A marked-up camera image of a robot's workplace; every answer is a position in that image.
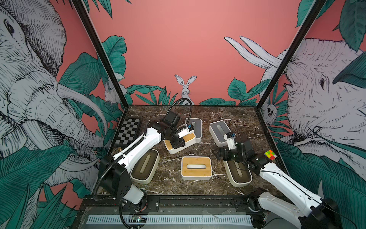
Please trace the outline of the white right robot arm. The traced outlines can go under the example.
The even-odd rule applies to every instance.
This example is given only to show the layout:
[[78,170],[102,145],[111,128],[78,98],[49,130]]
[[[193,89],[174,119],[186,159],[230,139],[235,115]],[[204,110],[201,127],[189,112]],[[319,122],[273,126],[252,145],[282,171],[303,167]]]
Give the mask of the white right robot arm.
[[289,201],[275,197],[264,189],[252,192],[247,205],[252,212],[266,210],[299,229],[341,229],[341,215],[335,201],[323,199],[307,190],[275,163],[276,154],[269,150],[256,154],[250,140],[238,141],[234,135],[225,135],[226,146],[218,155],[224,161],[242,163],[249,171],[275,186]]

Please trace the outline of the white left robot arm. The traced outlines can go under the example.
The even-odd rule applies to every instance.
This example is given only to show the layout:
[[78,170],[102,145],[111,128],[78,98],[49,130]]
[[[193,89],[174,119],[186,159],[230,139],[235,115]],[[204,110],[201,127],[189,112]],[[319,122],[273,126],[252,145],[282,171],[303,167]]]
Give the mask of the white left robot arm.
[[184,146],[184,136],[193,132],[192,124],[185,124],[175,129],[163,120],[156,123],[148,122],[145,132],[127,148],[114,156],[102,158],[92,198],[95,201],[105,200],[106,198],[97,197],[99,187],[103,187],[111,194],[107,198],[126,200],[134,205],[140,205],[145,193],[137,188],[130,178],[130,172],[136,163],[162,140],[171,140],[171,145],[175,148]]

